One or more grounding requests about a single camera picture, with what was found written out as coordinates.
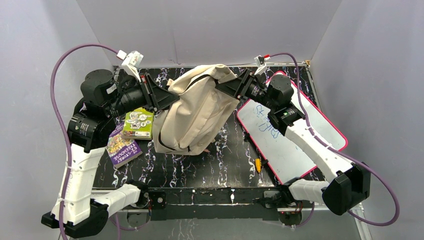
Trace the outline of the green treehouse book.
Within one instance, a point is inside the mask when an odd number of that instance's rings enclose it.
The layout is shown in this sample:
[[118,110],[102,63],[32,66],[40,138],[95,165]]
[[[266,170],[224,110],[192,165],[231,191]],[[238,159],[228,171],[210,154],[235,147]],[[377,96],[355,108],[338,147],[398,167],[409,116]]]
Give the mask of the green treehouse book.
[[152,140],[155,115],[140,107],[125,114],[122,137],[133,140]]

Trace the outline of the cream canvas student bag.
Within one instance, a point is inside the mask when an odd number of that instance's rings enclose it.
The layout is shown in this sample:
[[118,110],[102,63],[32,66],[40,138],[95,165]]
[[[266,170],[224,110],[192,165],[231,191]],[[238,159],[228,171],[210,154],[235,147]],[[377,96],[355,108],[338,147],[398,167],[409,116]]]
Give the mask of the cream canvas student bag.
[[154,150],[190,156],[204,152],[240,102],[216,89],[216,85],[235,78],[224,64],[199,65],[177,79],[170,78],[168,91],[178,95],[179,100],[155,117]]

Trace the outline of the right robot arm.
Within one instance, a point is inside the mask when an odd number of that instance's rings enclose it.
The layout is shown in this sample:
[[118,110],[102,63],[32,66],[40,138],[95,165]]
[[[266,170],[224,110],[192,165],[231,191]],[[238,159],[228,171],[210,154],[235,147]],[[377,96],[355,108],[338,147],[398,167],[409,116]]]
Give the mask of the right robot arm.
[[321,144],[307,125],[306,111],[292,102],[295,90],[289,77],[276,74],[265,84],[262,77],[245,70],[226,82],[216,82],[215,88],[234,99],[246,97],[269,108],[272,127],[300,148],[323,173],[324,181],[295,177],[283,184],[281,199],[288,207],[300,201],[321,203],[341,216],[370,195],[371,173],[363,163],[354,163]]

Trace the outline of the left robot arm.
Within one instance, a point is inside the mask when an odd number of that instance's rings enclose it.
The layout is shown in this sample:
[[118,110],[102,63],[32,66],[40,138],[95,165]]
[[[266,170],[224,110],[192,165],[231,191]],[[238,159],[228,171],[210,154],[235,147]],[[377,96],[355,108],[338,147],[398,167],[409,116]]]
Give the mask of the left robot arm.
[[80,90],[82,99],[65,129],[67,160],[59,196],[53,209],[41,218],[43,225],[59,229],[64,239],[97,235],[118,211],[130,205],[149,205],[144,183],[129,180],[118,189],[93,197],[94,179],[117,117],[140,107],[152,112],[166,110],[179,100],[149,74],[126,75],[116,82],[106,69],[88,73]]

